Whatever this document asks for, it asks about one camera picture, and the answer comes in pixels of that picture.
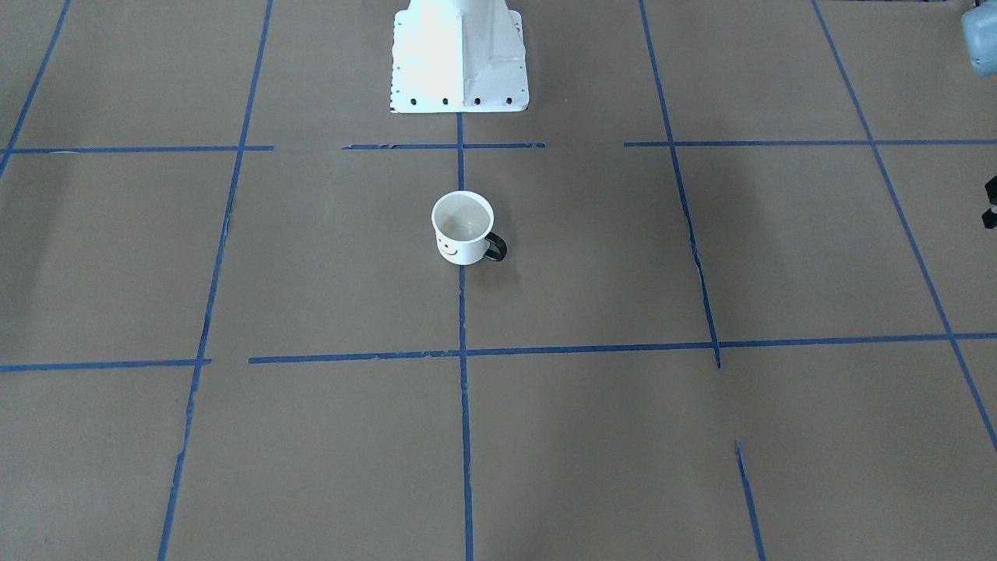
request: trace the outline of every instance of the white mug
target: white mug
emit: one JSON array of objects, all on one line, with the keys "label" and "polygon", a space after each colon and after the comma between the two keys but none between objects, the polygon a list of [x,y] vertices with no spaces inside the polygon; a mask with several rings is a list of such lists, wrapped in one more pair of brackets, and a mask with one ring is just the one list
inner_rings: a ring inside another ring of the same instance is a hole
[{"label": "white mug", "polygon": [[443,195],[433,205],[440,255],[455,265],[470,265],[482,258],[505,259],[505,241],[492,232],[495,221],[492,205],[481,195],[470,191]]}]

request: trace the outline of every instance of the smiley face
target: smiley face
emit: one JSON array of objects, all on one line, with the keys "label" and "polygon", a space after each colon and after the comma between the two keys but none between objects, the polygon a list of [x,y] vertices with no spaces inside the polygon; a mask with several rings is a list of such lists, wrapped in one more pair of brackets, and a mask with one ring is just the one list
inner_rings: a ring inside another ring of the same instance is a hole
[{"label": "smiley face", "polygon": [[440,253],[448,256],[455,256],[457,254],[457,248],[451,248],[442,238],[437,238],[437,248],[440,249]]}]

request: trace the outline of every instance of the blue tape line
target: blue tape line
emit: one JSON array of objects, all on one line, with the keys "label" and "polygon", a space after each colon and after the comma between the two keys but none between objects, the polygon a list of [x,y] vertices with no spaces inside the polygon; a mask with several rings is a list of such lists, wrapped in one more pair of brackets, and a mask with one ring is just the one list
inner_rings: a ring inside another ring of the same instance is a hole
[{"label": "blue tape line", "polygon": [[[959,333],[960,339],[997,339],[997,333]],[[910,335],[876,335],[865,337],[812,337],[799,339],[757,339],[757,340],[721,340],[722,348],[758,348],[779,346],[817,346],[817,345],[849,345],[849,344],[882,344],[896,342],[945,341],[949,340],[945,333],[926,333]],[[508,356],[520,354],[582,354],[593,352],[640,352],[661,350],[694,350],[713,348],[711,341],[698,342],[663,342],[637,344],[601,344],[575,346],[526,346],[526,347],[495,347],[495,348],[464,348],[451,350],[420,350],[400,352],[357,352],[344,354],[304,354],[254,356],[248,360],[250,364],[280,364],[294,362],[341,362],[350,360],[393,360],[417,358],[447,358],[460,356]]]},{"label": "blue tape line", "polygon": [[546,148],[545,143],[508,143],[508,144],[465,144],[467,150],[520,150],[530,148]]},{"label": "blue tape line", "polygon": [[955,333],[953,336],[960,340],[997,339],[997,332]]},{"label": "blue tape line", "polygon": [[[247,152],[270,152],[273,145],[247,146]],[[162,152],[235,152],[237,146],[112,146],[89,148],[16,148],[12,154],[130,154],[130,153],[162,153]]]},{"label": "blue tape line", "polygon": [[166,506],[166,519],[163,523],[163,537],[160,540],[159,561],[166,561],[169,548],[169,535],[172,531],[173,517],[176,513],[176,498],[179,494],[180,480],[183,475],[183,464],[186,459],[187,445],[190,442],[190,427],[193,422],[194,396],[200,385],[201,363],[207,349],[207,335],[211,328],[211,313],[214,309],[214,299],[218,291],[218,278],[221,275],[221,263],[225,255],[225,241],[228,238],[228,224],[232,217],[232,204],[235,200],[235,190],[238,186],[239,173],[242,169],[242,155],[249,135],[249,121],[252,117],[253,100],[256,96],[256,84],[259,81],[259,71],[263,64],[263,50],[266,47],[266,35],[270,27],[270,14],[273,12],[273,0],[266,2],[266,14],[263,16],[263,28],[260,31],[259,47],[256,50],[256,65],[253,68],[252,81],[249,83],[249,95],[246,99],[245,115],[242,118],[242,133],[239,135],[238,150],[235,152],[235,165],[232,169],[232,180],[228,186],[228,199],[225,202],[225,215],[221,222],[221,234],[218,238],[218,249],[214,257],[214,270],[211,273],[211,287],[207,293],[207,305],[204,308],[204,326],[201,330],[200,343],[197,346],[198,364],[193,368],[190,378],[190,393],[187,396],[186,420],[183,424],[183,445],[176,456],[176,466],[173,469],[172,487],[169,490],[169,503]]},{"label": "blue tape line", "polygon": [[973,396],[973,401],[976,404],[976,410],[979,412],[980,418],[983,420],[983,426],[986,428],[987,434],[990,436],[990,443],[993,445],[994,451],[997,451],[997,433],[994,432],[993,423],[990,422],[990,415],[987,413],[983,400],[980,398],[979,391],[976,389],[976,383],[973,381],[973,376],[969,372],[969,367],[963,359],[962,350],[959,348],[959,342],[952,332],[952,326],[948,321],[948,317],[945,315],[945,309],[941,305],[941,300],[938,297],[937,290],[935,290],[934,282],[931,280],[931,275],[928,273],[924,257],[921,256],[921,251],[917,247],[917,241],[914,239],[913,230],[907,222],[907,216],[904,214],[903,207],[900,205],[900,199],[896,195],[896,190],[893,188],[893,181],[889,178],[889,173],[886,171],[886,165],[883,163],[882,156],[879,154],[879,148],[876,146],[876,141],[872,137],[872,130],[865,118],[865,113],[862,111],[862,107],[858,103],[858,96],[855,94],[855,89],[851,86],[851,80],[848,78],[848,74],[844,70],[844,63],[841,61],[841,56],[838,54],[837,47],[834,45],[834,39],[831,37],[831,30],[828,28],[828,23],[824,19],[824,14],[821,12],[821,7],[818,6],[817,0],[811,0],[811,4],[814,6],[814,11],[817,13],[818,21],[820,21],[821,28],[824,30],[824,35],[828,40],[828,45],[831,47],[831,53],[834,56],[834,61],[837,62],[837,68],[841,72],[841,77],[844,79],[844,85],[847,87],[848,94],[851,96],[851,102],[855,105],[855,111],[858,113],[858,119],[862,123],[862,128],[865,129],[865,136],[868,138],[872,147],[872,153],[875,156],[876,164],[879,166],[879,172],[882,174],[883,181],[886,183],[886,188],[889,190],[889,196],[893,200],[893,207],[896,209],[896,213],[900,217],[900,223],[903,226],[904,233],[907,235],[907,241],[910,243],[910,248],[914,252],[914,257],[917,259],[917,265],[920,267],[921,274],[924,276],[924,282],[928,286],[928,291],[931,293],[931,299],[934,301],[935,309],[938,311],[938,317],[941,319],[942,325],[945,327],[945,334],[949,338],[952,350],[955,352],[956,359],[959,362],[959,367],[962,369],[962,375],[966,379],[966,384],[969,386],[970,394]]},{"label": "blue tape line", "polygon": [[295,362],[347,362],[353,360],[401,360],[408,358],[445,358],[459,356],[458,350],[420,350],[402,352],[352,352],[348,354],[302,354],[291,356],[254,356],[249,364],[289,364]]},{"label": "blue tape line", "polygon": [[[997,145],[997,139],[947,139],[947,140],[877,140],[879,146],[990,146]],[[724,146],[869,146],[864,141],[810,140],[810,141],[675,141],[678,147],[724,147]],[[624,148],[666,148],[667,141],[625,142]]]},{"label": "blue tape line", "polygon": [[[835,141],[835,140],[809,140],[809,141],[675,141],[678,147],[708,147],[708,146],[868,146],[868,141]],[[625,142],[625,148],[665,148],[670,146],[668,142]]]},{"label": "blue tape line", "polygon": [[[457,113],[458,119],[463,122],[464,114]],[[519,150],[530,148],[546,148],[547,144],[537,143],[504,143],[504,144],[351,144],[344,146],[341,150],[460,150],[461,146],[465,150]]]},{"label": "blue tape line", "polygon": [[461,338],[461,433],[464,443],[464,547],[466,561],[475,561],[475,516],[471,491],[471,410],[468,401],[468,322],[465,267],[458,273],[460,287],[459,330]]},{"label": "blue tape line", "polygon": [[[457,184],[464,190],[464,114],[457,113]],[[458,304],[458,339],[461,357],[461,436],[464,451],[464,555],[475,560],[475,514],[471,491],[471,407],[468,400],[468,299],[467,268],[457,273],[460,301]]]},{"label": "blue tape line", "polygon": [[528,346],[512,348],[474,348],[468,350],[468,356],[507,356],[516,354],[582,354],[591,352],[634,352],[642,350],[690,350],[696,348],[713,348],[710,341],[703,342],[668,342],[647,344],[598,344],[579,346]]},{"label": "blue tape line", "polygon": [[28,98],[24,100],[24,105],[21,107],[21,114],[17,117],[17,124],[14,125],[14,132],[10,135],[10,140],[7,142],[7,151],[4,153],[3,158],[0,158],[0,177],[3,176],[4,170],[7,169],[7,162],[10,161],[11,151],[14,150],[14,146],[17,145],[17,137],[21,135],[21,129],[24,127],[24,120],[28,117],[28,110],[31,109],[31,102],[35,100],[35,94],[38,92],[38,86],[42,83],[42,76],[45,74],[45,69],[49,66],[49,60],[52,59],[52,51],[56,48],[56,42],[59,40],[59,35],[62,33],[63,24],[66,22],[66,14],[69,12],[70,0],[63,2],[62,12],[59,13],[59,21],[56,23],[56,28],[52,32],[52,39],[49,40],[49,48],[45,50],[45,57],[42,58],[42,64],[38,67],[38,72],[35,74],[35,81],[31,83],[31,89],[28,91]]},{"label": "blue tape line", "polygon": [[717,367],[723,365],[720,356],[720,344],[717,341],[717,328],[713,323],[713,312],[710,309],[710,293],[706,290],[706,277],[703,275],[703,264],[699,259],[699,249],[696,246],[696,232],[692,226],[692,214],[689,212],[689,201],[686,198],[685,185],[682,182],[682,170],[679,168],[679,155],[675,149],[675,137],[672,135],[672,123],[668,118],[668,104],[665,102],[665,90],[661,85],[661,74],[658,71],[658,57],[654,53],[654,41],[651,39],[651,28],[647,23],[647,9],[644,0],[639,0],[640,18],[644,24],[644,38],[647,41],[647,54],[651,58],[651,69],[654,71],[654,83],[658,89],[658,101],[661,104],[661,117],[665,123],[665,135],[668,137],[668,149],[672,155],[672,169],[675,172],[675,183],[679,189],[679,200],[682,202],[682,214],[685,215],[686,226],[689,228],[689,245],[692,248],[692,258],[696,263],[696,272],[699,275],[699,286],[703,292],[703,310],[706,313],[706,322],[710,327],[710,340],[713,341],[713,351],[717,359]]},{"label": "blue tape line", "polygon": [[980,391],[976,388],[976,382],[973,381],[973,375],[969,373],[969,366],[966,364],[966,359],[962,356],[962,349],[959,348],[959,343],[955,337],[952,337],[949,342],[952,345],[952,350],[955,352],[956,360],[959,361],[959,368],[962,369],[962,377],[966,380],[966,385],[969,386],[969,394],[973,396],[973,403],[976,405],[976,410],[980,413],[980,418],[983,420],[983,426],[986,427],[987,434],[990,436],[990,445],[997,452],[997,433],[994,432],[994,425],[990,421],[990,415],[983,404]]},{"label": "blue tape line", "polygon": [[464,114],[457,113],[457,190],[464,190]]},{"label": "blue tape line", "polygon": [[763,340],[729,340],[720,341],[720,346],[724,348],[749,348],[764,346],[811,346],[811,345],[835,345],[835,344],[870,344],[882,342],[912,342],[912,341],[941,341],[948,340],[946,334],[924,334],[924,335],[881,335],[869,337],[815,337],[802,339],[763,339]]},{"label": "blue tape line", "polygon": [[755,535],[755,549],[758,551],[758,560],[765,561],[765,545],[762,543],[762,529],[758,525],[758,512],[755,510],[755,497],[751,492],[751,481],[748,479],[748,470],[745,469],[744,453],[741,450],[741,440],[737,441],[738,448],[738,470],[741,471],[741,486],[745,490],[745,502],[748,503],[748,516],[751,518],[751,531]]},{"label": "blue tape line", "polygon": [[110,370],[129,368],[154,368],[172,366],[195,366],[209,364],[210,359],[197,360],[119,360],[114,362],[51,362],[44,364],[0,364],[0,372],[41,372],[50,370]]},{"label": "blue tape line", "polygon": [[455,150],[456,144],[351,144],[342,150]]},{"label": "blue tape line", "polygon": [[888,140],[875,141],[880,146],[973,146],[997,145],[997,139],[950,139],[950,140]]}]

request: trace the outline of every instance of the mug rim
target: mug rim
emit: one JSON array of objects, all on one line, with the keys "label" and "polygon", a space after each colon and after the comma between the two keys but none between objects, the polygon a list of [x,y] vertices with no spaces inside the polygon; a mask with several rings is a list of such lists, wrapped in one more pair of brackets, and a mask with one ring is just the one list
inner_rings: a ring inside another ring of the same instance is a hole
[{"label": "mug rim", "polygon": [[[473,201],[475,201],[476,203],[478,203],[479,205],[481,205],[482,208],[484,208],[485,211],[489,215],[489,226],[485,229],[485,232],[483,234],[481,234],[477,238],[474,238],[473,240],[454,240],[453,238],[444,235],[444,233],[440,231],[440,227],[437,225],[437,222],[436,222],[436,212],[437,212],[437,209],[440,207],[440,204],[443,201],[445,201],[446,199],[449,199],[451,197],[463,197],[463,196],[467,196],[470,199],[472,199]],[[467,191],[467,190],[464,190],[464,191],[450,191],[446,195],[443,195],[442,197],[440,197],[439,199],[437,199],[436,204],[433,205],[433,212],[430,214],[430,220],[433,222],[433,230],[435,230],[440,237],[442,237],[442,238],[444,238],[446,240],[449,240],[449,241],[451,241],[451,242],[453,242],[455,244],[466,244],[466,245],[469,245],[469,244],[475,244],[477,242],[480,242],[481,240],[484,240],[485,236],[487,236],[492,231],[492,228],[496,224],[496,214],[495,214],[495,211],[492,209],[492,204],[489,203],[489,200],[486,199],[485,197],[481,196],[480,194],[475,193],[474,191]]]}]

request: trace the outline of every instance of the black mug handle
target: black mug handle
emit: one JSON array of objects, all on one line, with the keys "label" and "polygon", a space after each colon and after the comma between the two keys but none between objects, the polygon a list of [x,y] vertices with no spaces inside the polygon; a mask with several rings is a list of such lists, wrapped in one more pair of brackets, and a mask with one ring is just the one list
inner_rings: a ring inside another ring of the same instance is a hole
[{"label": "black mug handle", "polygon": [[491,245],[495,246],[494,248],[488,248],[485,252],[485,259],[496,262],[505,259],[505,254],[508,253],[508,248],[505,246],[505,240],[500,238],[495,232],[489,232],[488,235],[485,236],[485,239],[488,240]]}]

